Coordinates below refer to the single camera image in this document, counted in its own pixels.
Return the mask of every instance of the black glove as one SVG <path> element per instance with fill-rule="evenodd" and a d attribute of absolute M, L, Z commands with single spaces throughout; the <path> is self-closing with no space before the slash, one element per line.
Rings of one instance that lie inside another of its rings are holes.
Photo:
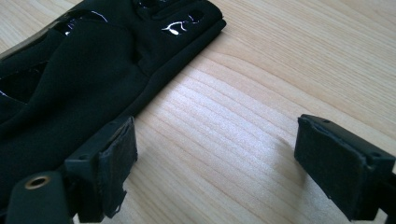
<path fill-rule="evenodd" d="M 225 26 L 206 0 L 85 0 L 0 56 L 0 208 L 111 120 L 136 115 Z"/>

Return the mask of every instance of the tabletop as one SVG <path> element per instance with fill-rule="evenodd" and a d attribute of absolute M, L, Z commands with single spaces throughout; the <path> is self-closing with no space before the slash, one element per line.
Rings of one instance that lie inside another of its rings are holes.
<path fill-rule="evenodd" d="M 0 52 L 78 2 L 0 0 Z M 396 2 L 212 2 L 228 24 L 135 118 L 139 159 L 103 223 L 349 223 L 293 157 L 297 118 L 396 155 Z"/>

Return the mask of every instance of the black object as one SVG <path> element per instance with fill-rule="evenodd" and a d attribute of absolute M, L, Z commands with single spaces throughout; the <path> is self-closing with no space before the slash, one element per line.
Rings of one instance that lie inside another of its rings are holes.
<path fill-rule="evenodd" d="M 0 55 L 0 214 L 17 182 L 135 116 L 225 24 L 206 0 L 85 0 Z"/>
<path fill-rule="evenodd" d="M 396 214 L 395 157 L 337 124 L 299 119 L 294 157 L 349 220 L 374 220 L 378 208 Z"/>
<path fill-rule="evenodd" d="M 7 224 L 100 222 L 113 217 L 125 197 L 122 184 L 137 160 L 134 121 L 111 121 L 57 171 L 31 175 L 13 189 Z"/>

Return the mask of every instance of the black fabric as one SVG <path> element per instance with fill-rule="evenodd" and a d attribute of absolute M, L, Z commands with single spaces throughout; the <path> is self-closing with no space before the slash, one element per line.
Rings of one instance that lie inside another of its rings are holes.
<path fill-rule="evenodd" d="M 0 59 L 0 82 L 48 62 L 26 104 L 0 94 L 0 208 L 17 181 L 56 169 L 114 118 L 135 116 L 225 26 L 204 0 L 85 0 L 73 9 L 106 21 L 76 18 L 70 34 L 50 28 Z"/>

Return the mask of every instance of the glove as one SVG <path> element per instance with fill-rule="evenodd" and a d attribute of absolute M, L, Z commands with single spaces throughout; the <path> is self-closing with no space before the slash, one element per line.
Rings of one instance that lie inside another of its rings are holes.
<path fill-rule="evenodd" d="M 85 0 L 0 55 L 0 208 L 19 180 L 135 116 L 224 26 L 206 0 Z"/>

